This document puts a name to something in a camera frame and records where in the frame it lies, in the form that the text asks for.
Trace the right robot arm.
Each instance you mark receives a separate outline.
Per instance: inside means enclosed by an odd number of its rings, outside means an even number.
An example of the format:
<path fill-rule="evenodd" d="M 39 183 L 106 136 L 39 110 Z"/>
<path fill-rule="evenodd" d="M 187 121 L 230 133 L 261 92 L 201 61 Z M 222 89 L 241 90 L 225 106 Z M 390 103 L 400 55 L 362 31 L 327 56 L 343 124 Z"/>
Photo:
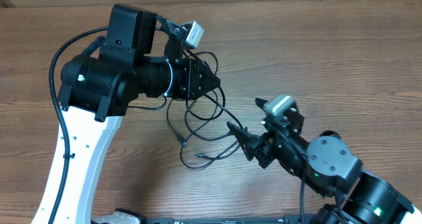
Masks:
<path fill-rule="evenodd" d="M 260 136 L 228 123 L 248 160 L 262 168 L 274 160 L 301 179 L 321 198 L 334 198 L 300 223 L 420 223 L 421 212 L 390 183 L 366 170 L 341 136 L 326 130 L 308 142 L 301 137 L 304 118 L 291 96 L 280 94 L 256 105 L 266 116 L 266 131 Z"/>

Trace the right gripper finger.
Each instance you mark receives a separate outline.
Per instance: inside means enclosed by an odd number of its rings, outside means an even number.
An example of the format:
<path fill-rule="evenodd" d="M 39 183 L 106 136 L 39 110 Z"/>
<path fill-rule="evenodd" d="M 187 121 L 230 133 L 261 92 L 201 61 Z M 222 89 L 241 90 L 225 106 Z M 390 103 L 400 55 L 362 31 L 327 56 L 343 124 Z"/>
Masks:
<path fill-rule="evenodd" d="M 256 103 L 256 105 L 263 111 L 263 112 L 265 112 L 266 114 L 268 113 L 268 110 L 267 110 L 267 102 L 268 102 L 268 100 L 266 100 L 266 99 L 262 99 L 262 98 L 255 98 L 255 103 Z"/>
<path fill-rule="evenodd" d="M 251 161 L 254 159 L 256 157 L 256 151 L 259 147 L 259 137 L 248 132 L 246 128 L 240 128 L 231 122 L 227 122 L 227 126 L 230 129 L 230 132 L 240 143 L 247 160 Z"/>

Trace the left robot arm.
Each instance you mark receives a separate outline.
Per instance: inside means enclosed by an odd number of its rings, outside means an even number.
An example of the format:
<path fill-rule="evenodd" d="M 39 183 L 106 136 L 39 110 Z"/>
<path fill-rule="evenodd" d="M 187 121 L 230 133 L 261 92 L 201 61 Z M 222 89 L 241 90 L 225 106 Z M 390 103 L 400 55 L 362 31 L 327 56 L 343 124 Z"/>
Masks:
<path fill-rule="evenodd" d="M 198 99 L 220 79 L 196 55 L 204 28 L 116 4 L 109 24 L 67 62 L 50 93 L 59 134 L 35 223 L 90 223 L 102 165 L 129 104 L 150 98 Z"/>

